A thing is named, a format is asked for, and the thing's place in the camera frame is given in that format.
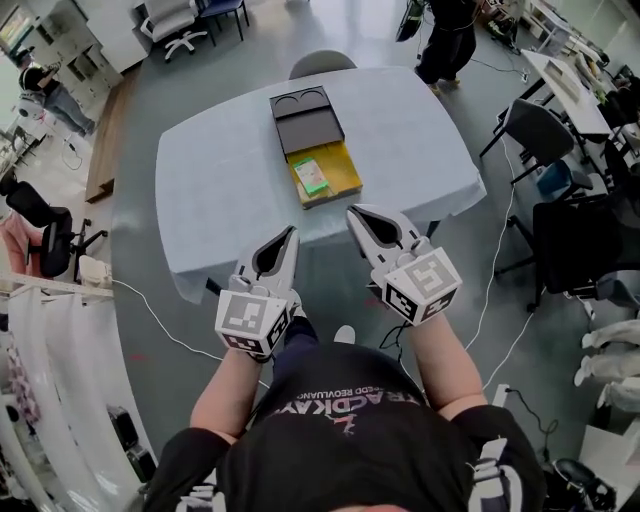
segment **white tablecloth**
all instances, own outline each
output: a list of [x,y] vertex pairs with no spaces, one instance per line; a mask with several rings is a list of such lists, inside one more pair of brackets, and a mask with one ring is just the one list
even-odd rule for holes
[[[303,210],[269,98],[319,85],[364,186],[360,195]],[[458,214],[485,194],[453,121],[401,67],[324,73],[239,96],[165,132],[156,162],[162,244],[180,293],[194,302],[216,267],[288,224],[304,246],[342,239],[345,208],[355,202],[425,222]]]

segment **concrete floor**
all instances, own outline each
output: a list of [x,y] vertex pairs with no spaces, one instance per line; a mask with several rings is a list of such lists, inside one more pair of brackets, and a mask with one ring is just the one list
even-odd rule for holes
[[[197,43],[193,56],[176,55],[167,65],[156,50],[144,61],[116,176],[112,262],[114,277],[145,293],[175,337],[216,355],[224,352],[214,333],[215,298],[209,294],[200,306],[182,300],[168,272],[155,211],[154,169],[160,135],[206,108],[286,80],[297,59],[320,48],[343,51],[359,67],[413,67],[419,37],[402,44],[394,42],[405,5],[404,0],[248,0],[251,27],[245,29],[243,43],[233,19],[223,18],[224,31],[216,33],[217,48],[203,39]],[[430,31],[429,25],[423,26],[423,44]],[[526,67],[522,59],[509,56],[482,29],[477,30],[477,36],[474,58],[501,69],[511,69],[512,62],[518,69]],[[499,73],[474,62],[462,70],[460,78],[462,86],[446,91],[441,101],[476,159],[488,197],[467,212],[446,219],[435,234],[434,243],[444,246],[465,281],[448,317],[466,344],[478,326],[510,198],[511,171],[502,145],[496,145],[482,162],[477,155],[491,138],[496,114],[527,85],[517,73]],[[513,142],[507,145],[519,174],[518,149]],[[512,212],[527,218],[535,202],[532,180],[524,180],[518,185]],[[330,256],[329,252],[318,252],[314,257]],[[524,241],[516,232],[507,232],[498,265],[525,256],[528,253]],[[354,262],[349,268],[333,266],[323,275],[299,271],[296,287],[321,337],[332,336],[337,327],[348,322],[356,328],[358,343],[377,346],[399,321],[367,300],[363,286],[368,270],[363,261]],[[302,261],[299,265],[304,268],[310,263],[313,262]],[[331,297],[314,295],[314,282],[327,280],[351,291],[352,302],[336,305]],[[159,454],[164,443],[187,426],[191,409],[217,363],[172,343],[139,297],[118,287],[115,294],[129,379],[147,433]],[[531,268],[504,276],[492,285],[483,329],[470,349],[485,379],[521,331],[528,316],[525,306],[532,296]],[[596,305],[596,311],[596,326],[629,315],[608,304]],[[553,418],[560,421],[550,439],[553,457],[577,456],[585,423],[599,392],[595,384],[588,383],[580,389],[572,385],[582,355],[579,341],[586,330],[587,320],[577,301],[546,295],[508,363],[487,389],[491,397],[498,383],[509,383],[522,391],[545,424]],[[417,377],[409,350],[405,350],[405,364]],[[270,381],[270,368],[265,368],[263,378]],[[507,405],[534,446],[541,447],[543,436],[537,431],[535,420],[515,399]]]

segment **gray chair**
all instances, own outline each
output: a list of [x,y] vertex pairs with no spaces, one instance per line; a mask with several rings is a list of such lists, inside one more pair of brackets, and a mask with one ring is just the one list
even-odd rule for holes
[[523,146],[537,164],[527,169],[511,183],[520,181],[540,167],[551,165],[568,155],[574,146],[571,132],[560,119],[546,108],[523,99],[515,100],[504,120],[502,128],[480,153],[482,158],[504,134],[510,135]]
[[344,53],[335,50],[319,50],[305,55],[296,62],[289,74],[289,80],[357,67]]
[[[140,31],[150,37],[154,43],[190,27],[198,17],[198,6],[195,0],[144,0],[149,17],[144,20]],[[165,45],[166,62],[171,60],[173,53],[181,46],[186,46],[189,53],[195,52],[190,43],[194,37],[207,36],[207,32],[184,32],[176,39]]]

